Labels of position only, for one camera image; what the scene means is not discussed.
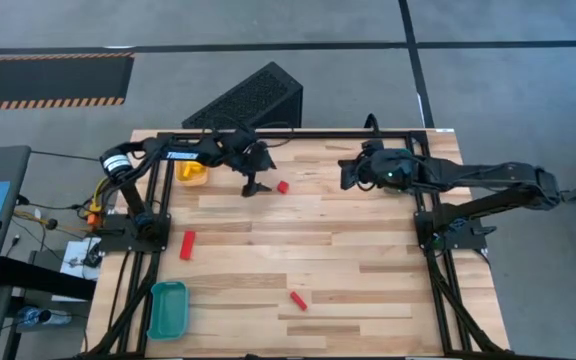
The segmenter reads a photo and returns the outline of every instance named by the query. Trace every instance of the gray floor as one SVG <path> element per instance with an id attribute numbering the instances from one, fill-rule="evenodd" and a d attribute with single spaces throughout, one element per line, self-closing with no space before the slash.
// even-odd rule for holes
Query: gray floor
<path id="1" fill-rule="evenodd" d="M 576 39 L 572 0 L 409 3 L 420 41 Z M 394 0 L 0 0 L 0 47 L 403 39 Z M 563 188 L 576 185 L 576 49 L 420 56 L 436 126 L 456 129 L 465 161 L 531 162 Z M 155 53 L 137 55 L 125 105 L 0 111 L 0 145 L 97 156 L 133 129 L 179 127 L 271 60 L 304 85 L 305 127 L 357 127 L 368 112 L 382 127 L 421 126 L 405 50 Z M 45 204 L 79 202 L 101 175 L 94 163 L 33 156 L 23 193 Z M 490 258 L 512 348 L 576 357 L 576 204 L 487 223 L 499 227 Z M 50 234 L 50 246 L 65 241 Z M 12 256 L 37 248 L 24 237 Z M 80 343 L 79 329 L 24 335 L 19 359 L 69 356 Z"/>

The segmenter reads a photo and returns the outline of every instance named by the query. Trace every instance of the wooden table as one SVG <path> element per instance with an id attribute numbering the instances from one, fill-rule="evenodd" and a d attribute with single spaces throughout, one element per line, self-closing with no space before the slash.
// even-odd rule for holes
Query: wooden table
<path id="1" fill-rule="evenodd" d="M 427 132 L 432 156 L 461 163 L 454 132 Z M 132 140 L 156 134 L 137 130 Z M 175 180 L 169 209 L 173 226 L 158 280 L 186 283 L 190 320 L 182 339 L 149 341 L 146 355 L 442 354 L 412 221 L 413 197 L 339 188 L 337 160 L 354 158 L 362 141 L 295 139 L 271 149 L 277 170 L 259 173 L 257 179 L 271 187 L 287 181 L 287 195 L 275 191 L 242 198 L 245 178 L 226 167 L 211 169 L 201 187 L 184 188 Z M 405 147 L 401 140 L 384 142 Z M 138 182 L 142 195 L 147 179 Z M 468 189 L 442 195 L 444 202 L 470 199 Z M 191 261 L 179 259 L 186 230 L 197 231 Z M 507 347 L 488 266 L 473 251 L 454 251 L 454 257 L 465 306 L 493 341 Z M 122 259 L 123 254 L 112 254 L 103 260 L 87 327 L 91 346 L 106 331 Z M 130 264 L 131 259 L 116 315 L 123 308 Z M 293 290 L 306 301 L 307 311 L 292 302 Z M 458 348 L 454 315 L 446 306 Z M 133 317 L 129 350 L 136 347 L 140 313 Z"/>

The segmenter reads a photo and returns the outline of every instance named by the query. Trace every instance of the teal bowl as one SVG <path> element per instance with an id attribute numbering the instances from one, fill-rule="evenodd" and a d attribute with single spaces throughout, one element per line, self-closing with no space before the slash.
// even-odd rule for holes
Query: teal bowl
<path id="1" fill-rule="evenodd" d="M 152 315 L 148 338 L 176 340 L 188 327 L 188 288 L 181 281 L 156 283 L 152 293 Z"/>

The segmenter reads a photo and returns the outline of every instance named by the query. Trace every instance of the black box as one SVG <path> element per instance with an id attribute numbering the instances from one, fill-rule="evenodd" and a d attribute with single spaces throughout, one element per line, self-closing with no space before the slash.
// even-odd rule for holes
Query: black box
<path id="1" fill-rule="evenodd" d="M 270 62 L 182 121 L 181 127 L 234 129 L 235 121 L 239 121 L 254 128 L 300 128 L 303 89 L 279 65 Z"/>

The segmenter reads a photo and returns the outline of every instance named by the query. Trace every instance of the floor mat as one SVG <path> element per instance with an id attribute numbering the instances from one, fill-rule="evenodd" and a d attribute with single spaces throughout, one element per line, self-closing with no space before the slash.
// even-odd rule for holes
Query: floor mat
<path id="1" fill-rule="evenodd" d="M 121 105 L 134 54 L 0 57 L 0 110 Z"/>

